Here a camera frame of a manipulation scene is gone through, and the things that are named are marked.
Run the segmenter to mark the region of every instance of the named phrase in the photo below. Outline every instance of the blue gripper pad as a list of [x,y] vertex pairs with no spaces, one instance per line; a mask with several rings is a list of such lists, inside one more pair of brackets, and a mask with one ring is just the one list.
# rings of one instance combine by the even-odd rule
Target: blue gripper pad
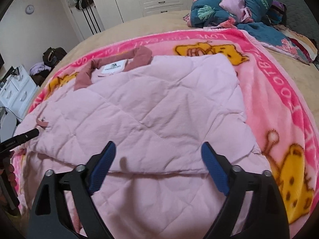
[[213,178],[217,189],[227,196],[229,194],[228,176],[206,143],[202,145],[202,159],[209,171],[209,174]]
[[103,181],[115,158],[116,146],[112,142],[90,175],[89,192],[92,195],[100,190]]

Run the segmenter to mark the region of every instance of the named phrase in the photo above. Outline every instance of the blanket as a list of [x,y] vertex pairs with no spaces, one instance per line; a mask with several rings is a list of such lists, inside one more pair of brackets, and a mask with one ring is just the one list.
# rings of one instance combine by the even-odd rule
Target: blanket
[[190,15],[185,20],[189,27],[244,29],[262,42],[263,46],[301,62],[311,63],[313,60],[291,42],[290,38],[262,22],[265,16],[274,17],[272,2],[273,0],[193,0]]

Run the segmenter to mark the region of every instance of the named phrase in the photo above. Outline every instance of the gray headboard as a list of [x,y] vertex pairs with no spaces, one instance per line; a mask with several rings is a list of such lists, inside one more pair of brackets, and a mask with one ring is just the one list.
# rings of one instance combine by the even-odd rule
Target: gray headboard
[[319,46],[319,25],[304,0],[277,0],[287,6],[287,27],[308,38]]

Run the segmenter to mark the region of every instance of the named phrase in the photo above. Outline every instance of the white drawer handle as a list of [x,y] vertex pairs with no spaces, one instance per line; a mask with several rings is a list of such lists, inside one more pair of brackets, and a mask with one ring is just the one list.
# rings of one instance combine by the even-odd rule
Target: white drawer handle
[[27,92],[24,92],[23,97],[20,99],[21,102],[24,102],[27,98]]
[[9,92],[9,94],[7,95],[7,99],[9,99],[11,97],[12,91]]

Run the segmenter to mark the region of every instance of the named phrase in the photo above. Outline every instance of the white dresser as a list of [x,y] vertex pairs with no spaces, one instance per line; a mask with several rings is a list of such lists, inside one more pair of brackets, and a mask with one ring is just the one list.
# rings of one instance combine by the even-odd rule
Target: white dresser
[[19,75],[10,75],[0,90],[0,102],[18,118],[27,114],[31,100],[39,89],[23,66],[19,66]]

